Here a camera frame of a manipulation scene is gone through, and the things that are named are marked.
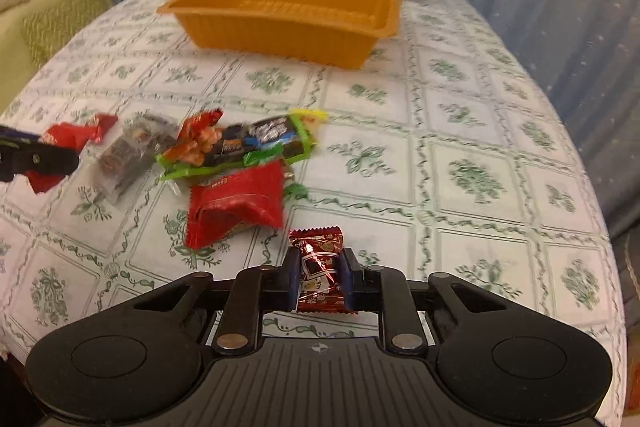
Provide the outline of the green zigzag cushion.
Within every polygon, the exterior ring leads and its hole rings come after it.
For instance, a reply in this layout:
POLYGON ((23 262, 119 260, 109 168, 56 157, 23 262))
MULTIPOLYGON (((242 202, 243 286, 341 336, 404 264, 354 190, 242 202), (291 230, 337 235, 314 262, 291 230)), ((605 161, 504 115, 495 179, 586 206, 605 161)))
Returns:
POLYGON ((58 0, 22 21, 32 64, 40 69, 63 46, 112 6, 111 0, 58 0))

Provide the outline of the small red candy packet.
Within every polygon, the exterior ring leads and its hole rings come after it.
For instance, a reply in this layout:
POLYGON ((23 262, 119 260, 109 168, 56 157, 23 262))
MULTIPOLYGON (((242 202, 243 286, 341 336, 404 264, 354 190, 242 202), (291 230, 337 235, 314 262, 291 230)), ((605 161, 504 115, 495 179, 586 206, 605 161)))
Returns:
POLYGON ((344 236, 340 227, 297 229, 288 233, 299 253, 298 313, 356 314, 343 289, 344 236))

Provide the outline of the red twisted candy packet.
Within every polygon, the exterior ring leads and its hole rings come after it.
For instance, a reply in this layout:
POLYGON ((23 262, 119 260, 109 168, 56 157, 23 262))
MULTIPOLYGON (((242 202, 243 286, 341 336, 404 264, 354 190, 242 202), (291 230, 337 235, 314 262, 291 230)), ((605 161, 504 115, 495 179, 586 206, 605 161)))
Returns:
POLYGON ((169 164, 182 162, 194 167, 203 166, 205 156, 222 137, 222 130, 217 127, 221 117, 222 110, 216 108, 186 118, 176 143, 165 150, 162 158, 169 164))

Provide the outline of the clear dark snack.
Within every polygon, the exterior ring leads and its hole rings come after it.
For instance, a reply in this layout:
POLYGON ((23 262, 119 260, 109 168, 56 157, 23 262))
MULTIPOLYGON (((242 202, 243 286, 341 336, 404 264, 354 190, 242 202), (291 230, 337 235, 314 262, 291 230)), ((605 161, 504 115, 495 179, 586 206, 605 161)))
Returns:
POLYGON ((92 183, 107 202, 119 196, 149 170, 155 156, 175 143, 175 121, 153 113, 134 116, 96 161, 92 183))

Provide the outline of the green long snack packet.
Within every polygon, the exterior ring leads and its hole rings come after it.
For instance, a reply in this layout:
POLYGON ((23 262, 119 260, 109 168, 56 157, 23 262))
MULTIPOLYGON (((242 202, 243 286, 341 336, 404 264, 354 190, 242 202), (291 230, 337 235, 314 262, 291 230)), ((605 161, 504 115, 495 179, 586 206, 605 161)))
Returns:
POLYGON ((322 110, 294 108, 253 124, 221 126, 219 121, 217 127, 222 130, 222 137, 205 156, 203 166, 169 164, 162 158, 165 150, 156 156, 157 164, 164 169, 165 180, 209 178, 273 159, 282 159, 288 165, 307 159, 318 144, 320 126, 328 121, 328 115, 322 110))

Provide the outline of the large red snack packet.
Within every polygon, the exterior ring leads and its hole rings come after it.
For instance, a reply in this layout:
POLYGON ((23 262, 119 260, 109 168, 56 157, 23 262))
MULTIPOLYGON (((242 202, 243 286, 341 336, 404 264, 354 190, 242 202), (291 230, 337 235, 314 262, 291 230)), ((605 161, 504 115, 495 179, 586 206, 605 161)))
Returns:
POLYGON ((184 246, 201 249, 245 227, 283 227, 280 160, 248 167, 191 188, 184 246))

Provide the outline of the orange plastic tray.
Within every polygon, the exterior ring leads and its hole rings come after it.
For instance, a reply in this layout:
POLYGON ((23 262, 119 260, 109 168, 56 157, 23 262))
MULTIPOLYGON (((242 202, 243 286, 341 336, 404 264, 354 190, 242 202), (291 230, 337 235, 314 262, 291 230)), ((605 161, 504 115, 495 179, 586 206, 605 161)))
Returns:
POLYGON ((382 40, 396 36, 401 0, 169 0, 202 49, 250 52, 358 69, 382 40))

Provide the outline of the floral tablecloth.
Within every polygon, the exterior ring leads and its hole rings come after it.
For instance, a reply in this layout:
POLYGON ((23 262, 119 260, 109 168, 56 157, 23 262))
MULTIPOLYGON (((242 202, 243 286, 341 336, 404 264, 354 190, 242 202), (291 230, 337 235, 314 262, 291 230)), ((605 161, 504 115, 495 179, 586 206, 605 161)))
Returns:
MULTIPOLYGON (((198 49, 166 0, 125 0, 84 28, 2 114, 43 132, 109 113, 175 121, 219 108, 225 124, 319 109, 294 167, 291 229, 337 225, 366 265, 425 280, 446 271, 570 323, 614 366, 599 419, 622 419, 626 341, 608 233, 577 150, 514 56, 465 0, 404 5, 398 35, 356 72, 198 49)), ((1 347, 24 359, 58 326, 193 271, 231 279, 275 265, 288 238, 249 229, 186 247, 189 193, 158 170, 117 202, 94 188, 89 145, 48 193, 1 189, 1 347)))

